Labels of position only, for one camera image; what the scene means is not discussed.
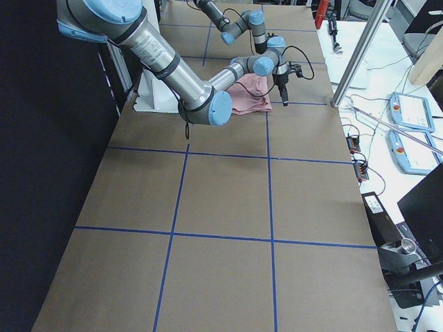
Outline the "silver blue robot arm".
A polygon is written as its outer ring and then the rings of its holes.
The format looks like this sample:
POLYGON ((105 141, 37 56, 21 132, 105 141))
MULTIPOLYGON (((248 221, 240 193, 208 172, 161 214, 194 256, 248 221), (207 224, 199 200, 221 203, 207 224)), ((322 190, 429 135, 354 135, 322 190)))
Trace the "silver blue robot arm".
POLYGON ((255 52, 257 54, 265 52, 268 37, 262 10, 237 12, 239 18, 232 22, 213 1, 194 1, 194 4, 214 23, 226 45, 233 44, 243 33, 250 31, 255 52))
POLYGON ((246 31, 254 41, 255 55, 232 59, 208 81, 198 75, 148 20, 142 1, 57 1, 57 24, 66 37, 86 42, 113 42, 129 49, 154 76, 180 98, 178 110, 187 123, 222 126, 232 114, 233 102, 227 89, 246 74, 272 75, 284 105, 288 104, 288 76, 302 75, 300 65, 285 59, 284 38, 268 35, 264 13, 245 10, 231 22, 213 1, 196 1, 231 45, 246 31))

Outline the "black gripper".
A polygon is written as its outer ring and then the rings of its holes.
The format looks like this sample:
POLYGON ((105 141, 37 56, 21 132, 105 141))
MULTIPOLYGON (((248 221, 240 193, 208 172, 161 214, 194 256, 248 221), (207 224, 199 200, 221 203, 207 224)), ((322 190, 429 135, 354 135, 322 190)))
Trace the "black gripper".
POLYGON ((284 107, 289 105, 289 96, 285 85, 289 82, 289 76, 292 74, 301 78, 301 65, 291 61, 279 65, 273 73, 273 80, 278 86, 282 105, 284 107))

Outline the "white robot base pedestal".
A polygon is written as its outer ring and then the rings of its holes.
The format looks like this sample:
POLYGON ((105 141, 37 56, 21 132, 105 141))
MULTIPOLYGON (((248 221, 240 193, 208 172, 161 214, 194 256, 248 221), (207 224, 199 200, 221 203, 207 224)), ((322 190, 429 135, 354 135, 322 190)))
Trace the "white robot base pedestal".
POLYGON ((137 94, 136 112, 178 113, 175 94, 147 69, 143 69, 137 94))

